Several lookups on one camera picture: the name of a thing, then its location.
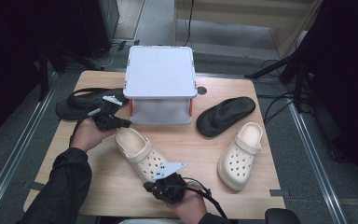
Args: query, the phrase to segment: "black sleeve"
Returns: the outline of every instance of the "black sleeve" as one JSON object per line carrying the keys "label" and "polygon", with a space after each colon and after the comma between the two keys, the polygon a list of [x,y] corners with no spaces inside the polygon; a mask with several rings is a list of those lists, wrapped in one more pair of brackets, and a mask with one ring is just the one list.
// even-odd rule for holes
{"label": "black sleeve", "polygon": [[56,158],[48,183],[20,223],[76,223],[80,206],[89,193],[91,177],[88,155],[78,148],[68,148]]}
{"label": "black sleeve", "polygon": [[211,213],[205,214],[199,222],[199,224],[222,224],[222,223],[230,224],[228,219],[212,215]]}

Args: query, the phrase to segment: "cream clog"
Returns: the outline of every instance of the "cream clog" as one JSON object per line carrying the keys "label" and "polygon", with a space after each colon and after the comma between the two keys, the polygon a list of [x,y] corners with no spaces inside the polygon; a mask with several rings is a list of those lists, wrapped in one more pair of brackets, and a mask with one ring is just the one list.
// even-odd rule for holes
{"label": "cream clog", "polygon": [[166,160],[153,148],[149,139],[132,128],[120,129],[115,139],[119,151],[142,182],[155,182],[152,180],[152,175]]}
{"label": "cream clog", "polygon": [[223,153],[217,165],[217,172],[230,188],[237,191],[245,188],[255,156],[261,150],[262,136],[263,130],[258,124],[246,123]]}

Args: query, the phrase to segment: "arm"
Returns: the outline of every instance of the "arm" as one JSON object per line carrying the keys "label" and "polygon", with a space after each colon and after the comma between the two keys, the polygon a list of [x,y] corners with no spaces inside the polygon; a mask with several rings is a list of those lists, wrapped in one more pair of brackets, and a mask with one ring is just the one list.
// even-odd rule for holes
{"label": "arm", "polygon": [[[197,189],[197,187],[192,185],[191,182],[188,183],[187,186]],[[191,190],[186,190],[185,197],[181,202],[175,204],[165,204],[186,224],[230,223],[228,219],[208,213],[202,196]]]}
{"label": "arm", "polygon": [[56,158],[48,183],[25,212],[21,223],[76,223],[92,177],[86,153],[116,131],[100,131],[92,119],[83,120],[71,147]]}

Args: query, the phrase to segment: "hand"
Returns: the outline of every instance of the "hand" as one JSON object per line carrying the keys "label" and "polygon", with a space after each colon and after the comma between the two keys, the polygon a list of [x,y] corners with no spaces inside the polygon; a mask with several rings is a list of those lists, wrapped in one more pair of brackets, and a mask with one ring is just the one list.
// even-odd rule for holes
{"label": "hand", "polygon": [[79,124],[71,147],[77,147],[85,152],[98,146],[104,138],[117,132],[117,129],[99,130],[93,119],[84,119]]}
{"label": "hand", "polygon": [[[187,183],[187,186],[192,189],[200,189],[191,183]],[[203,216],[207,213],[203,197],[190,190],[186,190],[185,197],[181,202],[175,204],[165,204],[186,224],[199,223]]]}

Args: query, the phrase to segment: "person's left hand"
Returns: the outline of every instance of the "person's left hand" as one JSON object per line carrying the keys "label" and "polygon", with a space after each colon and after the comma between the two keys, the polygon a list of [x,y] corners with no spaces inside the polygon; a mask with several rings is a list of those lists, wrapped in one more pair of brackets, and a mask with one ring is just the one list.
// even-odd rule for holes
{"label": "person's left hand", "polygon": [[98,146],[104,138],[117,132],[117,129],[99,130],[93,119],[84,119],[79,124],[71,147],[77,147],[85,152]]}

